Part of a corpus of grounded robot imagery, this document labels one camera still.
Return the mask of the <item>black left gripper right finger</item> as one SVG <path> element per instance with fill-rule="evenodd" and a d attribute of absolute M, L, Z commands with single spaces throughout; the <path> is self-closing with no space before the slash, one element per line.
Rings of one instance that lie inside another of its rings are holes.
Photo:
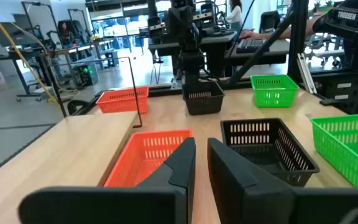
<path fill-rule="evenodd" d="M 358 223 L 358 188 L 293 187 L 215 138 L 208 169 L 221 223 Z"/>

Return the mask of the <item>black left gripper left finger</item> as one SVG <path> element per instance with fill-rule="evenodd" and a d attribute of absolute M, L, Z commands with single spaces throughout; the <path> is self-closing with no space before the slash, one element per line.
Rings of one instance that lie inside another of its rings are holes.
<path fill-rule="evenodd" d="M 21 223 L 191 223 L 194 138 L 135 187 L 46 187 L 18 206 Z"/>

